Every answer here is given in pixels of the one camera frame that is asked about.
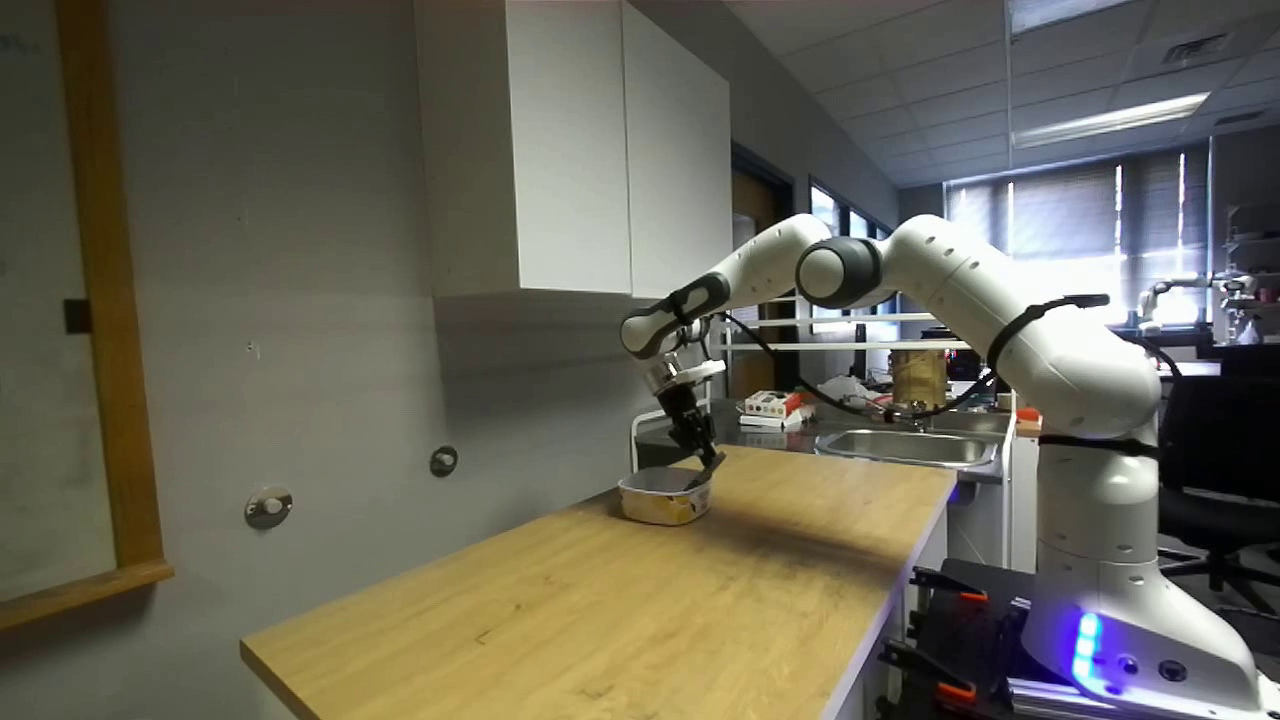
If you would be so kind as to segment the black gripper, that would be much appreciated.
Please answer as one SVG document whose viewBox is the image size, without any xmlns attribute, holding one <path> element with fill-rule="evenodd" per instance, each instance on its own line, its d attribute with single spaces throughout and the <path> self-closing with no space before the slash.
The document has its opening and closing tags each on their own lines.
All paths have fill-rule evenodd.
<svg viewBox="0 0 1280 720">
<path fill-rule="evenodd" d="M 678 327 L 650 359 L 651 396 L 671 420 L 667 434 L 684 455 L 695 455 L 707 442 L 722 448 L 715 416 L 706 411 L 706 390 L 725 370 L 730 359 L 691 327 Z"/>
</svg>

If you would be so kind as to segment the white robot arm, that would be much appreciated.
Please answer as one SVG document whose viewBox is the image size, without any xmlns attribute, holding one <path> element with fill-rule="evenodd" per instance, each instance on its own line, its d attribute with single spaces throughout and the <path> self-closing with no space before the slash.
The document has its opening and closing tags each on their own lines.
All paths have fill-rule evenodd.
<svg viewBox="0 0 1280 720">
<path fill-rule="evenodd" d="M 946 214 L 914 214 L 886 241 L 787 214 L 619 318 L 619 344 L 684 448 L 707 452 L 713 424 L 671 359 L 678 336 L 783 292 L 825 306 L 902 292 L 1042 416 L 1022 649 L 1045 672 L 1127 717 L 1275 720 L 1275 682 L 1248 639 L 1162 573 L 1162 377 L 1094 295 L 1022 288 L 1006 253 Z"/>
</svg>

